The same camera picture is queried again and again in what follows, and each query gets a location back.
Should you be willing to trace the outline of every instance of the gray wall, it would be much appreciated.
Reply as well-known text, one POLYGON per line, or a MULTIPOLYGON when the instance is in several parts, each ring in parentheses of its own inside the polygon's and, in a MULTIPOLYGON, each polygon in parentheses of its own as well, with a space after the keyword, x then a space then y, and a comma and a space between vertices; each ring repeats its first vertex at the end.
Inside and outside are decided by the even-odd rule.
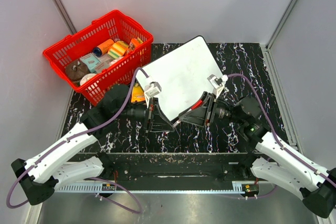
POLYGON ((335 14, 335 0, 299 0, 271 48, 303 152, 327 168, 336 167, 335 14))
POLYGON ((119 9, 154 35, 155 42, 265 44, 290 0, 62 0, 75 27, 83 29, 119 9))
MULTIPOLYGON (((11 162, 35 156, 56 139, 70 88, 42 51, 69 31, 52 0, 1 0, 0 14, 0 222, 17 224, 23 223, 28 205, 6 207, 16 178, 11 162)), ((23 200, 18 187, 12 204, 23 200)))

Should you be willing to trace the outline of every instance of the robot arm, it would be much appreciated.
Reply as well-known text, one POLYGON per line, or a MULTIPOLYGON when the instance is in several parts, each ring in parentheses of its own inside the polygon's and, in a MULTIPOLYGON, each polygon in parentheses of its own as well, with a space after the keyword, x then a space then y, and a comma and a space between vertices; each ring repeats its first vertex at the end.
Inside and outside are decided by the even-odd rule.
MULTIPOLYGON (((240 126, 237 133, 241 140, 248 143, 250 151, 256 149, 280 164, 277 166, 262 157, 255 157, 249 164, 244 164, 243 168, 250 170, 258 178, 268 180, 292 192, 312 212, 326 218, 336 204, 336 189, 330 184, 330 181, 336 182, 336 168, 327 171, 325 167, 304 157, 282 140, 280 140, 282 143, 280 146, 270 133, 269 126, 259 120, 262 111, 257 100, 243 98, 235 106, 218 101, 218 96, 225 90, 227 76, 221 78, 210 76, 208 80, 214 87, 213 93, 204 92, 194 106, 179 115, 178 121, 200 127, 209 126, 215 119, 238 123, 240 126), (298 159, 310 164, 318 172, 308 169, 298 159)), ((152 87, 152 90, 156 90, 156 92, 160 89, 159 86, 152 87)), ((17 159, 12 163, 17 177, 30 167, 34 167, 20 181, 31 205, 45 201, 55 190, 76 181, 89 177, 108 178, 111 176, 113 162, 106 154, 100 154, 73 165, 63 165, 81 149, 110 132, 111 129, 108 125, 92 134, 83 134, 71 141, 68 140, 68 137, 97 127, 110 119, 121 107, 127 97, 128 90, 129 88, 125 85, 113 86, 96 107, 81 117, 80 123, 77 123, 69 133, 50 148, 27 161, 17 159), (64 143, 60 147, 40 163, 37 162, 41 156, 61 142, 64 143)), ((147 97, 146 103, 129 104, 118 118, 142 120, 147 132, 174 131, 172 123, 161 111, 158 99, 154 97, 147 97)))
POLYGON ((210 76, 208 80, 214 87, 213 93, 204 92, 198 106, 181 113, 179 120, 197 126, 209 126, 215 119, 238 123, 237 134, 240 140, 247 142, 249 151, 258 150, 280 165, 254 157, 240 166, 242 172, 250 170, 255 177, 290 191, 313 213, 327 218, 336 205, 336 168, 328 171, 271 132, 270 126, 259 119, 264 112, 260 101, 245 97, 233 107, 220 103, 217 97, 224 90, 227 77, 210 76))

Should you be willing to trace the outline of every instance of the metal frame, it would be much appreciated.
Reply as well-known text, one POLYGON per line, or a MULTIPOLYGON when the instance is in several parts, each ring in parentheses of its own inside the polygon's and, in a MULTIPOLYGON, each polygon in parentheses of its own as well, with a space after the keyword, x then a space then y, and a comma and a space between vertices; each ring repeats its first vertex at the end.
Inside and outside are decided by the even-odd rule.
POLYGON ((289 143, 295 143, 298 145, 298 149, 299 152, 302 153, 302 148, 301 145, 298 141, 299 136, 297 133, 297 130, 294 126, 294 122, 293 122, 293 117, 291 116, 290 110, 289 110, 289 106, 288 106, 288 102, 286 99, 286 96, 284 94, 282 85, 280 83, 280 78, 279 78, 279 74, 275 68, 275 64, 274 61, 272 59, 272 55, 269 49, 266 48, 265 45, 260 45, 261 50, 262 50, 262 55, 264 57, 265 60, 265 64, 267 67, 267 71, 269 74, 269 77, 271 79, 271 83, 272 83, 272 87, 277 99, 277 103, 279 106, 279 110, 281 113, 281 117, 282 120, 284 122, 285 125, 285 129, 286 129, 286 134, 287 134, 287 138, 289 143))
POLYGON ((323 219, 319 216, 317 216, 317 221, 319 222, 319 224, 334 224, 334 219, 332 218, 332 215, 329 216, 329 218, 327 219, 323 219))
POLYGON ((288 4, 288 6, 287 6, 287 8, 286 8, 286 10, 285 10, 285 12, 283 14, 283 16, 280 19, 280 22, 278 23, 277 27, 275 28, 275 31, 273 32, 270 40, 266 44, 266 48, 270 49, 273 46, 275 40, 277 39, 280 31, 282 30, 284 24, 286 23, 289 15, 291 14, 291 12, 294 9, 294 7, 295 7, 295 5, 296 5, 297 2, 298 2, 298 0, 290 0, 290 2, 288 4))
POLYGON ((77 32, 75 26, 73 25, 72 21, 71 21, 71 18, 69 16, 69 14, 67 13, 63 3, 61 0, 53 0, 60 15, 62 16, 65 24, 68 26, 71 34, 75 34, 77 32))
MULTIPOLYGON (((245 191, 243 191, 242 184, 232 181, 232 189, 222 190, 131 190, 130 192, 133 194, 244 194, 245 191)), ((116 190, 114 186, 107 186, 106 183, 99 181, 82 181, 64 186, 56 193, 125 194, 126 192, 124 190, 116 190)))
MULTIPOLYGON (((70 161, 81 162, 92 156, 95 153, 79 154, 70 161)), ((244 177, 236 170, 246 153, 108 153, 108 156, 115 161, 118 181, 128 190, 228 190, 232 181, 255 180, 253 175, 244 177), (218 185, 211 187, 206 183, 213 181, 218 185)))
POLYGON ((24 224, 36 224, 38 217, 40 216, 41 209, 42 204, 30 206, 24 224))

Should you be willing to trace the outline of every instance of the white board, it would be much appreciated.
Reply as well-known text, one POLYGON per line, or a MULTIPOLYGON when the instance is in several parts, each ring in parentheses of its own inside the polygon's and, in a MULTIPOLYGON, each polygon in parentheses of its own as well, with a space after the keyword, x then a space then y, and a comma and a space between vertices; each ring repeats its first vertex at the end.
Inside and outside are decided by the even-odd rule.
MULTIPOLYGON (((213 91, 207 80, 211 74, 218 77, 223 75, 202 36, 190 40, 143 69, 161 85, 162 92, 156 97, 169 120, 197 102, 204 91, 213 91)), ((137 80, 142 88, 146 86, 142 73, 137 74, 137 80)))

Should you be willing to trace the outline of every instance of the black marble surface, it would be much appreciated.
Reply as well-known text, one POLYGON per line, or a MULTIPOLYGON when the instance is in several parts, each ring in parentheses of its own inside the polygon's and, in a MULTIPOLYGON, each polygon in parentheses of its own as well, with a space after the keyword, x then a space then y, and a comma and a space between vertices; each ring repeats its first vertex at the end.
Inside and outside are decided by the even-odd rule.
MULTIPOLYGON (((153 44, 152 61, 174 50, 182 44, 153 44)), ((225 74, 242 73, 251 81, 264 103, 265 110, 274 124, 277 134, 287 139, 276 98, 271 86, 263 54, 259 44, 252 43, 219 43, 208 44, 219 68, 225 74)), ((229 92, 220 99, 234 104, 240 98, 252 96, 250 87, 241 78, 233 78, 226 82, 229 92)), ((92 105, 84 96, 74 93, 66 117, 63 134, 67 133, 81 115, 92 105)), ((215 122, 210 127, 200 128, 187 123, 177 126, 175 132, 145 133, 137 121, 116 120, 114 130, 98 142, 86 147, 82 153, 225 153, 245 152, 237 143, 235 132, 237 125, 227 122, 215 122)))

